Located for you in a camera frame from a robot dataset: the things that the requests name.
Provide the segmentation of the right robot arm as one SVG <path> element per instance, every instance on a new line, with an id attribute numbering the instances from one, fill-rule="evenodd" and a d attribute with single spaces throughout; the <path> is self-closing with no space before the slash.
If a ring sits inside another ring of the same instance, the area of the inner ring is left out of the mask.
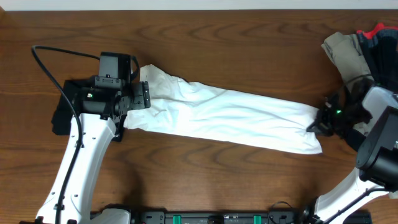
<path id="1" fill-rule="evenodd" d="M 373 199 L 397 191 L 397 95 L 375 86 L 362 105 L 373 119 L 355 168 L 303 213 L 304 223 L 343 223 Z"/>

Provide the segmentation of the white t-shirt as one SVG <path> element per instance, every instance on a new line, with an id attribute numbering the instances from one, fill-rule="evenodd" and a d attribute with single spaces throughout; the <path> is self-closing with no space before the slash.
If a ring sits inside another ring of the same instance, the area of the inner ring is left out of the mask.
<path id="1" fill-rule="evenodd" d="M 296 154 L 319 154 L 322 147 L 306 128 L 317 109 L 171 76 L 154 65 L 141 68 L 150 108 L 129 111 L 128 129 L 233 142 Z"/>

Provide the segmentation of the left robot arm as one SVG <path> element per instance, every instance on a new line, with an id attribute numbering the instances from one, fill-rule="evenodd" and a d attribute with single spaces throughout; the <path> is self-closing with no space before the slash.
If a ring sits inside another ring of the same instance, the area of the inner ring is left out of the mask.
<path id="1" fill-rule="evenodd" d="M 148 82 L 89 86 L 68 80 L 64 90 L 76 113 L 55 182 L 34 223 L 132 223 L 123 205 L 94 215 L 91 204 L 103 157 L 111 141 L 121 140 L 128 111 L 150 107 Z"/>

